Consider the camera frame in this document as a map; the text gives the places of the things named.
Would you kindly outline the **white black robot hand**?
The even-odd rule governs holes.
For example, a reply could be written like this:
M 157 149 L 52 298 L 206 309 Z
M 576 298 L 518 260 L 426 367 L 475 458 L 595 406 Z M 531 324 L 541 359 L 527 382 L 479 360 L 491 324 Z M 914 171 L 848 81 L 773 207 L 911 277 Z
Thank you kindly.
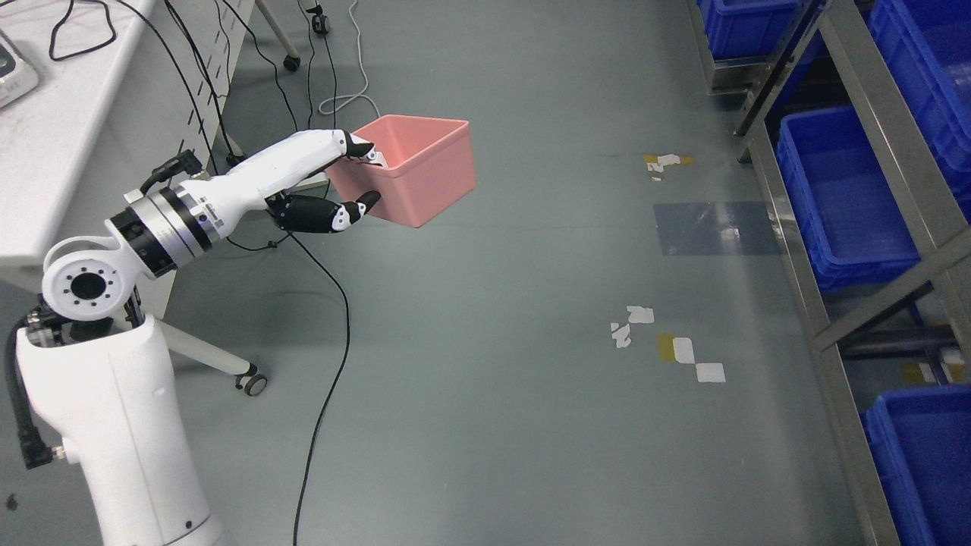
M 219 237 L 232 235 L 250 211 L 266 208 L 267 198 L 300 184 L 341 158 L 388 166 L 372 142 L 342 129 L 308 129 L 268 146 L 209 180 L 185 180 L 180 189 L 214 211 Z

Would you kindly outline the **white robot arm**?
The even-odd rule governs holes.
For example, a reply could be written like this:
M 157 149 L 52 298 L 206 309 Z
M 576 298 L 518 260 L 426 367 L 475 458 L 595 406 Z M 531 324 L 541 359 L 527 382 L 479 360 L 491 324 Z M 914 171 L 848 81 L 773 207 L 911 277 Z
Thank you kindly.
M 105 237 L 49 251 L 41 308 L 14 331 L 13 390 L 60 435 L 29 463 L 80 464 L 106 545 L 233 545 L 190 453 L 167 331 L 141 312 L 137 280 L 187 265 L 313 166 L 264 151 L 211 180 L 145 194 Z

